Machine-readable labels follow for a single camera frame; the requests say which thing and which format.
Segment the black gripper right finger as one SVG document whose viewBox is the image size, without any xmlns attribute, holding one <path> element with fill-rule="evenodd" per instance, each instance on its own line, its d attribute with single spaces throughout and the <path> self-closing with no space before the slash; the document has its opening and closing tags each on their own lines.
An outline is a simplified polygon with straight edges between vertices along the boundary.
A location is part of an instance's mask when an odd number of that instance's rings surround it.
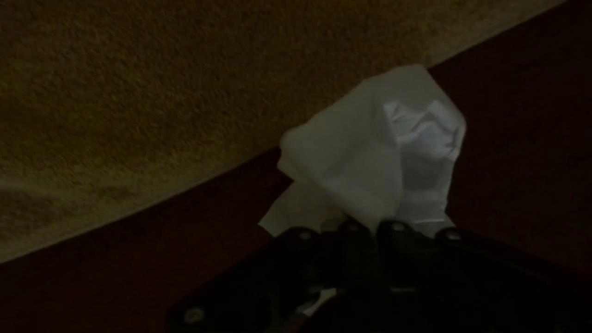
<svg viewBox="0 0 592 333">
<path fill-rule="evenodd" d="M 592 333 L 589 281 L 569 269 L 460 228 L 428 237 L 387 220 L 378 244 L 441 333 Z"/>
</svg>

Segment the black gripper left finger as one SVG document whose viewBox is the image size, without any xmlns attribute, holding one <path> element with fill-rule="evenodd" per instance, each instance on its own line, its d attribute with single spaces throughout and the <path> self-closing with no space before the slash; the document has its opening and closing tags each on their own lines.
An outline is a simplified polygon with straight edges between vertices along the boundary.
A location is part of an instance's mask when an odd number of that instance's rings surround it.
<svg viewBox="0 0 592 333">
<path fill-rule="evenodd" d="M 169 333 L 280 333 L 321 291 L 345 281 L 347 246 L 373 232 L 347 219 L 336 230 L 291 228 L 169 309 Z"/>
</svg>

